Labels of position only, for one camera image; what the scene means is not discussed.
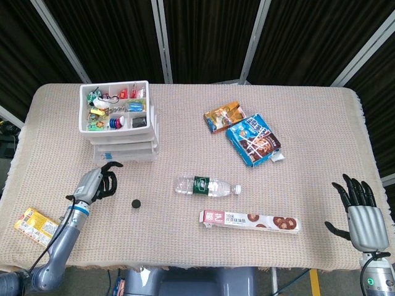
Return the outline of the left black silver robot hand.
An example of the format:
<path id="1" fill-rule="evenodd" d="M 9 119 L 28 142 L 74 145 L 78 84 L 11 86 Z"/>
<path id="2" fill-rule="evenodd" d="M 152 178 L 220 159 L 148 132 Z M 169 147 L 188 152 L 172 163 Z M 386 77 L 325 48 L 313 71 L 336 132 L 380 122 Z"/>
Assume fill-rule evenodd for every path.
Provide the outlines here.
<path id="1" fill-rule="evenodd" d="M 107 162 L 100 168 L 90 170 L 83 175 L 74 193 L 65 198 L 76 203 L 91 205 L 97 200 L 113 196 L 117 190 L 117 177 L 110 169 L 123 167 L 119 162 Z"/>

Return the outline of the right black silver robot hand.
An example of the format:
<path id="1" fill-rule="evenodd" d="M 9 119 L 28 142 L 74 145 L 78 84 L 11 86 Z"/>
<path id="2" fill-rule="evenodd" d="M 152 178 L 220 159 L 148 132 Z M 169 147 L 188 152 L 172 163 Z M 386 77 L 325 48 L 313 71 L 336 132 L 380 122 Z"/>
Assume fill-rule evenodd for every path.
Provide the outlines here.
<path id="1" fill-rule="evenodd" d="M 333 182 L 338 191 L 347 216 L 348 230 L 341 230 L 329 221 L 324 222 L 332 234 L 350 241 L 355 249 L 363 253 L 384 252 L 389 239 L 382 211 L 377 207 L 372 188 L 343 174 L 347 188 Z"/>

